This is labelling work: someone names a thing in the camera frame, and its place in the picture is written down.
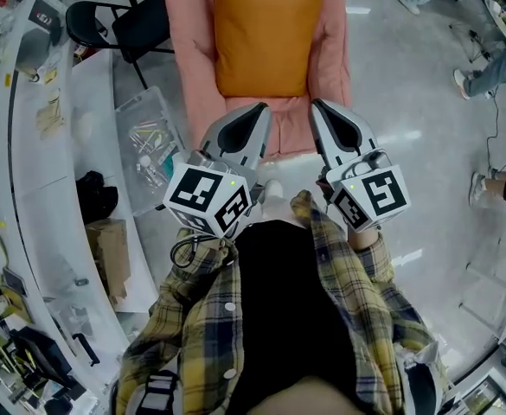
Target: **white floor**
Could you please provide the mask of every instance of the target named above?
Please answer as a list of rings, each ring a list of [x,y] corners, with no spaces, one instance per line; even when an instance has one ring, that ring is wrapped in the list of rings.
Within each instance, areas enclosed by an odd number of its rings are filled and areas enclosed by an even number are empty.
[[[475,17],[478,0],[435,0],[412,16],[397,0],[348,0],[368,6],[367,16],[349,17],[353,108],[372,125],[380,144],[402,167],[413,206],[383,225],[395,261],[396,283],[438,337],[452,379],[460,376],[493,345],[490,332],[458,305],[463,297],[482,313],[495,316],[500,297],[465,272],[482,248],[506,241],[506,207],[492,203],[470,209],[471,173],[487,169],[485,140],[495,132],[492,100],[463,100],[452,83],[455,67],[474,68],[448,25]],[[465,42],[466,49],[470,43]],[[173,57],[148,54],[141,61],[149,84],[160,87],[173,116],[185,131],[185,111]],[[115,63],[117,104],[140,91],[137,76],[121,59]],[[490,142],[491,162],[506,163],[506,86],[496,97],[499,136]],[[268,163],[261,181],[278,178],[291,199],[307,188],[321,200],[314,181],[322,167],[318,156]],[[335,210],[330,214],[340,217]],[[167,212],[138,219],[145,254],[157,283],[170,271],[169,250],[176,223]],[[506,253],[501,252],[506,275]],[[482,269],[496,265],[492,257]]]

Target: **white sneaker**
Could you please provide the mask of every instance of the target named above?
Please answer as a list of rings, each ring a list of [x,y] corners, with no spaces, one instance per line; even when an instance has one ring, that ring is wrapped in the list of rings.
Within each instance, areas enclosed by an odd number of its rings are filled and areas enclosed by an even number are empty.
[[[470,97],[468,97],[468,94],[464,89],[464,82],[466,81],[466,76],[462,73],[460,69],[455,69],[454,72],[452,73],[452,77],[454,77],[454,82],[457,84],[458,89],[462,94],[462,97],[464,97],[464,100],[469,100]]]
[[[416,6],[415,4],[411,4],[411,3],[407,2],[406,0],[399,0],[399,2],[401,2],[402,5],[405,8],[407,8],[410,12],[412,12],[415,16],[420,15],[420,10],[418,9],[418,6]]]
[[[271,179],[268,180],[264,187],[264,198],[268,197],[279,197],[283,198],[284,196],[284,188],[278,180]]]
[[[484,180],[485,176],[477,172],[474,172],[471,176],[470,194],[468,196],[468,202],[471,207],[473,207],[477,200],[479,200],[479,197],[481,197],[481,194],[485,191]]]

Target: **pink sofa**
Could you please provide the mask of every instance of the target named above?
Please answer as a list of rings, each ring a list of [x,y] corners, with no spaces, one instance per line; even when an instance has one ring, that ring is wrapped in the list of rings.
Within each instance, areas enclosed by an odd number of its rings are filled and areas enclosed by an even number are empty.
[[[309,126],[311,99],[350,105],[350,73],[345,0],[324,0],[312,40],[308,69],[309,93],[292,98],[227,98],[215,81],[214,0],[166,0],[170,37],[182,77],[193,145],[208,127],[237,107],[266,102],[273,113],[267,158],[314,152]]]

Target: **plastic storage box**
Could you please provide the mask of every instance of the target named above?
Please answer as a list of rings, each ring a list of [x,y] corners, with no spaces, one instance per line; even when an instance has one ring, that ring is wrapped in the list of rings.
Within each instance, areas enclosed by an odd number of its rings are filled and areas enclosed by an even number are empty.
[[[156,86],[116,110],[125,185],[134,216],[162,204],[174,173],[173,156],[183,147]]]

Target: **plaid shirt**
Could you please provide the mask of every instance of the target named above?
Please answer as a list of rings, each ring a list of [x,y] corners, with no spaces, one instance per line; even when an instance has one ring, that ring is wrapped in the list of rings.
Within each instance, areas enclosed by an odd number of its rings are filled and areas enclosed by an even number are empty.
[[[403,400],[393,344],[418,351],[433,338],[393,284],[394,269],[382,236],[371,247],[354,252],[344,231],[318,208],[310,192],[300,192],[291,207],[312,231],[320,282],[349,330],[358,398],[374,412],[399,412]],[[181,231],[180,237],[187,234]],[[183,263],[189,245],[177,256]],[[240,269],[234,244],[213,240],[199,245],[193,263],[185,269],[174,267],[159,294],[147,326],[125,352],[117,415],[125,413],[135,388],[180,350],[185,413],[225,413],[244,359]],[[226,303],[234,303],[236,309],[228,311]],[[229,369],[237,374],[226,379]]]

